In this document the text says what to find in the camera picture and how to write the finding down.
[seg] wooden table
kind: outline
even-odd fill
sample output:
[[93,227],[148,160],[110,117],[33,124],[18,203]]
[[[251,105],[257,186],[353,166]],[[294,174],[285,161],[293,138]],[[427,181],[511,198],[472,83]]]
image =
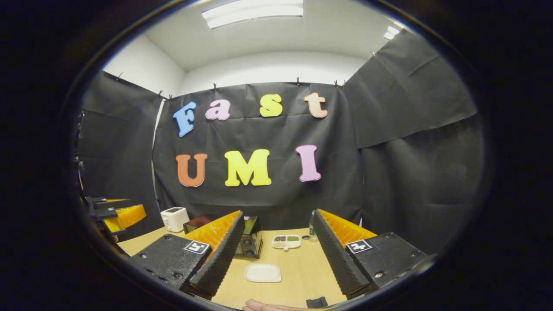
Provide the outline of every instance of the wooden table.
[[[184,236],[184,232],[157,229],[119,246],[133,256],[164,234]],[[324,296],[329,305],[346,300],[318,241],[301,240],[301,246],[287,251],[271,247],[275,235],[299,235],[309,233],[308,228],[263,231],[263,246],[259,259],[233,258],[227,274],[212,301],[228,307],[242,309],[248,299],[264,303],[283,304],[307,308],[307,299]],[[280,267],[279,283],[254,283],[244,278],[244,269],[253,263],[271,263]]]

